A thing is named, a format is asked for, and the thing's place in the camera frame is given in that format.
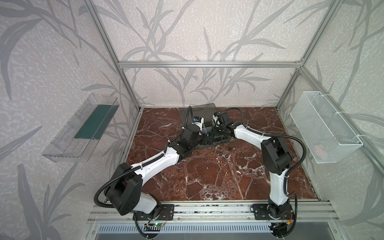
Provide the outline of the grey compartment organizer box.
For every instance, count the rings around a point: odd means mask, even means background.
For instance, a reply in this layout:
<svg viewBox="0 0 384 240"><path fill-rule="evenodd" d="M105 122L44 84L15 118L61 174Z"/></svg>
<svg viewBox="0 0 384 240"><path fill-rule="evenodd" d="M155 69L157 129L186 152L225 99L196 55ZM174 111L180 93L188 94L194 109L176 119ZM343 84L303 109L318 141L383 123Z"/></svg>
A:
<svg viewBox="0 0 384 240"><path fill-rule="evenodd" d="M204 118L202 134L209 132L209 131L212 131L213 114L214 114L214 112L217 112L217 111L218 111L218 109L216 108L214 103L205 104L205 105L198 105L198 106L192 107L192 112L193 112L194 117L199 116L199 117ZM215 134L215 140L211 146L201 146L200 144L198 144L196 149L204 149L204 148L209 148L212 146L218 146L221 144L229 143L230 141L231 141L230 136L216 135Z"/></svg>

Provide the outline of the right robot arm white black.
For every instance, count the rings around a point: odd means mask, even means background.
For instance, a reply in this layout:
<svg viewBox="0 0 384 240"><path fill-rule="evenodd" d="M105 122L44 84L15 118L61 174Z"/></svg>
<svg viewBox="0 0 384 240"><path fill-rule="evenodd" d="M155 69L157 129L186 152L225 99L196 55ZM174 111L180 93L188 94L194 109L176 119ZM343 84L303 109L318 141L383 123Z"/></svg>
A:
<svg viewBox="0 0 384 240"><path fill-rule="evenodd" d="M290 208L288 178L290 173L305 160L307 148L303 141L296 137L267 134L246 126L244 122L234 122L228 113L232 109L213 114L213 129L223 135L252 144L262 151L264 166L270 173L271 183L268 213L271 218L278 219ZM293 156L286 139L299 143L303 150L300 160L293 166L291 165Z"/></svg>

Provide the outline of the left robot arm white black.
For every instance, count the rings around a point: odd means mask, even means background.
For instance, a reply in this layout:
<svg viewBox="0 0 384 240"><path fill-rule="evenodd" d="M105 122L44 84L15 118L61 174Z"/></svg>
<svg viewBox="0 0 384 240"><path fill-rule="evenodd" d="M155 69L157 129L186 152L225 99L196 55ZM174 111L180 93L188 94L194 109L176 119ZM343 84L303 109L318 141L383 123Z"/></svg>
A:
<svg viewBox="0 0 384 240"><path fill-rule="evenodd" d="M114 208L124 216L130 212L142 212L151 218L161 212L161 203L150 194L142 192L149 179L189 157L199 146L210 146L215 132L198 125L188 125L165 148L151 158L137 164L123 163L115 170L111 179L94 195L94 203L102 208Z"/></svg>

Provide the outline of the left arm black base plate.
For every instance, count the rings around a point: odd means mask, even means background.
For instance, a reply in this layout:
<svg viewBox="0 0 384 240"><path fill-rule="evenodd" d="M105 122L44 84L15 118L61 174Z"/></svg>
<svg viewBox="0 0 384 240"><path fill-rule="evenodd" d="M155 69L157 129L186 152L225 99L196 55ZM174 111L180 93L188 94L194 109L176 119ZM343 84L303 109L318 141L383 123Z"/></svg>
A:
<svg viewBox="0 0 384 240"><path fill-rule="evenodd" d="M156 206L149 214L144 212L134 212L134 216L138 221L171 221L173 220L175 212L175 205L173 204L160 204Z"/></svg>

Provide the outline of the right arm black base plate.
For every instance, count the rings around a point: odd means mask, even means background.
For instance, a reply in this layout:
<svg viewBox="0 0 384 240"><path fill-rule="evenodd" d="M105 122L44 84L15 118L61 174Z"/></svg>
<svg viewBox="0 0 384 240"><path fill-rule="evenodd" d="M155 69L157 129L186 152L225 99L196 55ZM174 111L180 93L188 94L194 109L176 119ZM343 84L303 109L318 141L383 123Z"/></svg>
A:
<svg viewBox="0 0 384 240"><path fill-rule="evenodd" d="M260 221L288 221L292 220L294 216L292 207L288 207L283 213L273 217L268 204L253 204L250 207L250 211L254 214L255 220Z"/></svg>

